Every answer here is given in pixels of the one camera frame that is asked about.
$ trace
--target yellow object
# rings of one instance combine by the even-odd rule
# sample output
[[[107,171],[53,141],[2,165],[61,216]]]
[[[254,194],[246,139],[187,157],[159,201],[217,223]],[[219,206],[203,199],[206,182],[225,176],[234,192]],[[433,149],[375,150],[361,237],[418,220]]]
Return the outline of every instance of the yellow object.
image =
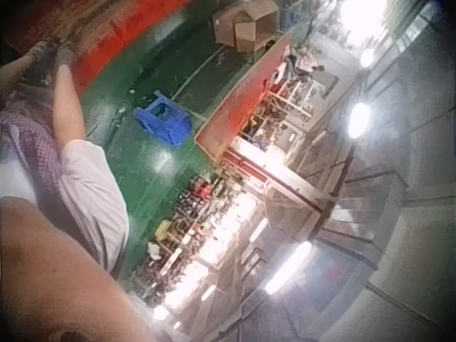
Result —
[[[157,230],[155,231],[155,238],[157,241],[162,241],[166,237],[166,231],[171,225],[171,221],[168,219],[164,219],[161,221],[160,226],[158,226]]]

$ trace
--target blue stool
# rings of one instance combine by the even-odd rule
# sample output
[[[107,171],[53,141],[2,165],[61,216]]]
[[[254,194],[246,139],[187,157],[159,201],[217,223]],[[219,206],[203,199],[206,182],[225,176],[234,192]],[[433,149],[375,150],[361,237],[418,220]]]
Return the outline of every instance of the blue stool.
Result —
[[[192,132],[192,122],[187,112],[166,98],[160,91],[155,91],[157,99],[146,109],[136,108],[136,119],[144,131],[171,146],[178,146]]]

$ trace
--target cardboard box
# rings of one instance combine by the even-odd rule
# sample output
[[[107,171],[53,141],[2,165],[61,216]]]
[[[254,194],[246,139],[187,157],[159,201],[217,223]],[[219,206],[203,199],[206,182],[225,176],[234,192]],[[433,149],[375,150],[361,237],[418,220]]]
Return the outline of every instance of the cardboard box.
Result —
[[[239,52],[256,51],[275,37],[278,12],[272,0],[232,4],[212,16],[215,41]]]

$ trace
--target green floor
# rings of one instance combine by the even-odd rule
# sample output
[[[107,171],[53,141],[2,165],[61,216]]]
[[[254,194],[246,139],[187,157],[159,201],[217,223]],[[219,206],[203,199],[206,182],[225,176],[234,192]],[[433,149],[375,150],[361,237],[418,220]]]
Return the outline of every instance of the green floor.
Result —
[[[203,124],[200,119],[192,117],[192,137],[179,147],[169,147],[144,133],[133,117],[133,109],[147,106],[155,90],[171,97],[219,48],[209,22],[192,23],[186,15],[188,11],[173,16],[124,49],[81,100],[89,137],[105,148],[128,207],[130,238],[123,276],[143,258],[148,239],[160,221],[172,214],[171,206],[188,181],[211,167],[193,140]],[[176,101],[208,117],[249,67],[245,56],[226,49]]]

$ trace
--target hand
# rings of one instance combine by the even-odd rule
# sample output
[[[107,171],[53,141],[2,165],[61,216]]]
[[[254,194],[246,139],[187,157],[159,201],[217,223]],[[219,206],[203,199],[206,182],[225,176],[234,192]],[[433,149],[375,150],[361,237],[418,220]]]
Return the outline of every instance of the hand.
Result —
[[[28,50],[25,56],[31,57],[32,63],[38,62],[44,57],[47,47],[47,41],[39,41],[30,50]]]
[[[69,41],[62,43],[57,50],[56,56],[56,66],[57,68],[62,65],[67,65],[71,67],[74,58],[74,52],[71,49],[72,44]]]

